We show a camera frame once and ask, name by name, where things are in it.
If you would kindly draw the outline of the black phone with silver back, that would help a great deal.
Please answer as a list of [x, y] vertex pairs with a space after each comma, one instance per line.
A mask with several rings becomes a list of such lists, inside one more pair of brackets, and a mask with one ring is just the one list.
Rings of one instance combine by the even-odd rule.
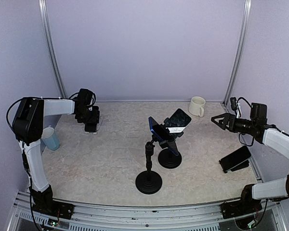
[[192, 118], [182, 109], [178, 108], [170, 118], [166, 118], [164, 120], [164, 127], [166, 128], [187, 127], [187, 125], [191, 121]]

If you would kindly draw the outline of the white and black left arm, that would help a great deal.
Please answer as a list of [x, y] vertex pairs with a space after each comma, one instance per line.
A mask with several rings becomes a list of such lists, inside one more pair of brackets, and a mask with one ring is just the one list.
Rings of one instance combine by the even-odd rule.
[[35, 205], [47, 214], [53, 214], [58, 204], [48, 183], [41, 159], [40, 143], [46, 116], [74, 115], [78, 123], [85, 125], [88, 133], [96, 133], [100, 123], [96, 95], [89, 89], [80, 89], [68, 99], [24, 97], [18, 104], [12, 122], [8, 123], [22, 151], [23, 166], [28, 174], [29, 191]]

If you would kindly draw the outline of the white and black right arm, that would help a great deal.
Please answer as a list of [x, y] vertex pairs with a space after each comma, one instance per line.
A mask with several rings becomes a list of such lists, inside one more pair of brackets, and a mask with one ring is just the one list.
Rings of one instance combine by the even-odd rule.
[[[239, 105], [232, 104], [236, 114], [224, 113], [211, 118], [211, 121], [223, 130], [252, 136], [258, 146], [252, 148], [259, 170], [263, 167], [276, 167], [274, 160], [288, 162], [289, 167], [289, 134], [274, 124], [267, 123], [267, 106], [262, 103], [251, 103], [249, 119], [240, 118]], [[266, 177], [261, 183], [247, 185], [242, 190], [237, 202], [237, 210], [248, 213], [262, 199], [289, 199], [289, 172], [279, 170], [272, 177]]]

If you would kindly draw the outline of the white folding phone stand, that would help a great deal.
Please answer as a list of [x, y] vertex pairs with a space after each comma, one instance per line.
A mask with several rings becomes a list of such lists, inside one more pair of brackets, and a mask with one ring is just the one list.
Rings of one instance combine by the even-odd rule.
[[[99, 128], [100, 128], [102, 122], [103, 122], [103, 117], [100, 115], [98, 121], [96, 122], [96, 124], [97, 124], [97, 133], [99, 131]], [[87, 133], [87, 132], [85, 132], [85, 133], [86, 134], [97, 135], [97, 133]]]

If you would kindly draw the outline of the black folding phone stand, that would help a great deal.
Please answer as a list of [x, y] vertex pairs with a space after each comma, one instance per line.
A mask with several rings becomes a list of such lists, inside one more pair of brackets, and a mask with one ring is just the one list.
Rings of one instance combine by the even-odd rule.
[[235, 171], [238, 171], [238, 170], [247, 168], [247, 167], [250, 165], [249, 160], [246, 160], [245, 162], [242, 162], [242, 163], [239, 164], [238, 166], [236, 166], [236, 167], [234, 167], [234, 168], [232, 168], [232, 169], [226, 170], [226, 168], [223, 166], [223, 163], [222, 163], [221, 160], [219, 161], [219, 164], [222, 166], [222, 169], [223, 169], [223, 172], [224, 172], [224, 173], [228, 173], [229, 171], [235, 172]]

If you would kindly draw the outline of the blue phone in front holder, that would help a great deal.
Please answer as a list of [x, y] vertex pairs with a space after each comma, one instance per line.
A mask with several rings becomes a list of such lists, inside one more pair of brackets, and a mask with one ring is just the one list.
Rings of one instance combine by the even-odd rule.
[[169, 149], [175, 156], [178, 156], [180, 153], [178, 151], [175, 139], [170, 135], [166, 129], [158, 124], [153, 117], [148, 118], [149, 128], [152, 133], [153, 139], [159, 143], [159, 146], [162, 149]]

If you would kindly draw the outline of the black round stand base rear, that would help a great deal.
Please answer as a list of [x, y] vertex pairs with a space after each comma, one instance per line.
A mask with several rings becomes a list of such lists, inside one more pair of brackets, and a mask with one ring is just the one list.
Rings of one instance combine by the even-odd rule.
[[[166, 128], [166, 131], [170, 133], [170, 135], [176, 140], [177, 138], [183, 135], [184, 127], [178, 128]], [[162, 149], [162, 151], [158, 155], [158, 162], [161, 166], [168, 169], [177, 168], [182, 162], [182, 156], [179, 154], [175, 156], [169, 149]]]

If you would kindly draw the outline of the black front stand with pole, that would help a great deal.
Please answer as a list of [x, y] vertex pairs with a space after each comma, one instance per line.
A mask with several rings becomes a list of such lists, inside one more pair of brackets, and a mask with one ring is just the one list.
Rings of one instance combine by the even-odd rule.
[[154, 142], [158, 141], [152, 135], [152, 140], [145, 145], [146, 171], [141, 172], [135, 180], [135, 186], [143, 194], [155, 194], [162, 186], [162, 178], [157, 173], [152, 171], [152, 156], [154, 154]]

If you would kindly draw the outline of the white ceramic mug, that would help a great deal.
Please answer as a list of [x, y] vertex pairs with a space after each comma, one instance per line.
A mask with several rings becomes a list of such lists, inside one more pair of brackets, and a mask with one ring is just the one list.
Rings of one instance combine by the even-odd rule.
[[204, 116], [204, 105], [206, 101], [202, 97], [194, 96], [188, 108], [190, 114], [194, 116], [203, 117]]

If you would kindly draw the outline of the light blue plastic cup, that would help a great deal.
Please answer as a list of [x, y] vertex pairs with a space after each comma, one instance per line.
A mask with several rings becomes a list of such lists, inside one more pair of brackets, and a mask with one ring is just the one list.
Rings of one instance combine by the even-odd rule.
[[43, 129], [41, 139], [48, 149], [51, 151], [55, 151], [59, 148], [60, 142], [58, 137], [54, 131], [54, 128], [47, 127]]

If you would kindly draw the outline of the aluminium front rail base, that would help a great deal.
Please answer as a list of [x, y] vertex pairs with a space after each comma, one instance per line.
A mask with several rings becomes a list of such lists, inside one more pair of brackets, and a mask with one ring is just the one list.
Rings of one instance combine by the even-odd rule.
[[286, 231], [281, 206], [262, 202], [263, 209], [224, 218], [222, 201], [198, 205], [134, 207], [72, 202], [70, 219], [30, 211], [29, 194], [19, 192], [7, 222], [7, 231], [238, 231], [239, 224], [252, 231]]

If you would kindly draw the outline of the right aluminium frame post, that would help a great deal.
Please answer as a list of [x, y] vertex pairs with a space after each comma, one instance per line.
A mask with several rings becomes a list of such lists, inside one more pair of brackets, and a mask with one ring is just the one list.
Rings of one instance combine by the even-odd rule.
[[245, 0], [241, 29], [240, 29], [238, 45], [237, 45], [237, 49], [236, 49], [236, 55], [235, 55], [234, 64], [232, 67], [228, 87], [227, 87], [225, 97], [223, 100], [223, 104], [226, 107], [230, 104], [230, 97], [232, 95], [232, 92], [233, 92], [233, 89], [235, 86], [235, 81], [237, 78], [237, 73], [239, 70], [240, 61], [241, 61], [241, 58], [243, 55], [243, 50], [244, 50], [244, 45], [245, 45], [245, 40], [246, 40], [246, 34], [248, 31], [248, 26], [249, 26], [251, 6], [252, 6], [252, 0]]

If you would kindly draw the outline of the aluminium frame post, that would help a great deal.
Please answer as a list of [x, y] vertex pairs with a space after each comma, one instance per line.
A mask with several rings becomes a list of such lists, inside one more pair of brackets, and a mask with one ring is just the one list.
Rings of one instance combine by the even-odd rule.
[[66, 98], [67, 97], [66, 90], [65, 90], [65, 87], [63, 84], [63, 80], [62, 80], [62, 77], [60, 74], [57, 58], [55, 55], [55, 49], [54, 49], [53, 40], [52, 40], [50, 22], [49, 22], [48, 12], [47, 12], [47, 4], [46, 4], [45, 0], [39, 0], [39, 11], [40, 11], [40, 16], [41, 16], [44, 34], [45, 34], [45, 38], [46, 38], [47, 49], [48, 49], [51, 64], [53, 67], [55, 82], [57, 84], [60, 96], [63, 98]]
[[233, 89], [235, 86], [235, 81], [237, 78], [237, 73], [239, 70], [240, 61], [241, 61], [241, 58], [243, 55], [243, 50], [244, 50], [244, 45], [245, 45], [245, 40], [246, 40], [246, 34], [248, 31], [248, 26], [249, 26], [251, 6], [252, 6], [252, 0], [245, 0], [241, 29], [240, 29], [238, 45], [237, 45], [237, 49], [236, 49], [236, 55], [235, 55], [234, 64], [232, 67], [228, 87], [227, 87], [225, 97], [223, 100], [223, 104], [226, 107], [230, 104], [230, 97], [232, 95], [232, 92], [233, 92]]

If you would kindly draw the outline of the left aluminium frame post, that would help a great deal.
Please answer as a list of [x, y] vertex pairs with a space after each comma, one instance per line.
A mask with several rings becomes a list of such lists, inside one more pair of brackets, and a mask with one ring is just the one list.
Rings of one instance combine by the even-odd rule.
[[55, 49], [54, 49], [53, 40], [52, 40], [50, 22], [49, 22], [48, 12], [47, 12], [47, 4], [46, 4], [45, 0], [39, 0], [39, 11], [40, 11], [40, 16], [41, 16], [44, 34], [45, 34], [45, 38], [46, 38], [47, 49], [48, 49], [51, 64], [53, 67], [55, 82], [57, 84], [60, 96], [63, 98], [66, 98], [67, 97], [66, 90], [65, 90], [65, 87], [63, 84], [63, 80], [62, 80], [62, 77], [60, 74], [57, 58], [55, 55]]

